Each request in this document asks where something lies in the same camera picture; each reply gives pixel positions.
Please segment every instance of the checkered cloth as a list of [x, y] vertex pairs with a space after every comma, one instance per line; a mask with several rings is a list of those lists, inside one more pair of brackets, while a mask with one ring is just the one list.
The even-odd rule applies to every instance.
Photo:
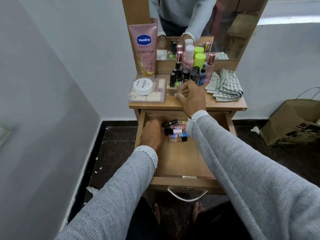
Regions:
[[205, 89], [212, 93], [218, 102], [239, 100], [243, 95], [236, 73], [226, 69], [222, 69], [219, 75], [213, 72]]
[[228, 55], [224, 52], [216, 52], [215, 54], [216, 54], [216, 57], [215, 57], [216, 60], [229, 60]]

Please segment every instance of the round white container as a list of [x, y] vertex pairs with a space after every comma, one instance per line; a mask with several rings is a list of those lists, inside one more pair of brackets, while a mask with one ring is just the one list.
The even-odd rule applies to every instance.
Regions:
[[133, 88], [139, 95], [148, 95], [152, 92], [152, 81], [148, 78], [140, 78], [133, 84]]

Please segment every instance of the blue logo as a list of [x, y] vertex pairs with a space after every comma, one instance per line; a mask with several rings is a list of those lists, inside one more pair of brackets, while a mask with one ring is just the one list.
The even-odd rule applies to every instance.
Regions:
[[143, 34], [138, 36], [137, 42], [139, 45], [151, 44], [151, 37], [149, 35]]

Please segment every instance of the paper bag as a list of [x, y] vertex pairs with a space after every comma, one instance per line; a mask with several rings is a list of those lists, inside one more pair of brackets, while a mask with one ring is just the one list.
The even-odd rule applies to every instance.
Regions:
[[305, 144], [320, 138], [320, 101], [290, 99], [270, 117], [260, 134], [267, 145]]

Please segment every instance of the open drawer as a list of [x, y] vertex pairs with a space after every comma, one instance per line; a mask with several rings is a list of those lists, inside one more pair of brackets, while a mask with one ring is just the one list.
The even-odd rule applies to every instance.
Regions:
[[[229, 112], [208, 113], [222, 127], [237, 136]], [[174, 119], [180, 121], [188, 120], [186, 114], [182, 111], [142, 110], [138, 122], [135, 148], [140, 144], [143, 127], [147, 121], [152, 119], [159, 119], [163, 122]], [[224, 194], [222, 187], [206, 165], [193, 138], [189, 137], [186, 142], [171, 144], [168, 136], [166, 136], [162, 149], [158, 153], [158, 158], [158, 168], [154, 173], [148, 190], [168, 190], [172, 194], [174, 194], [173, 192], [203, 191], [200, 197], [206, 191], [212, 194]]]

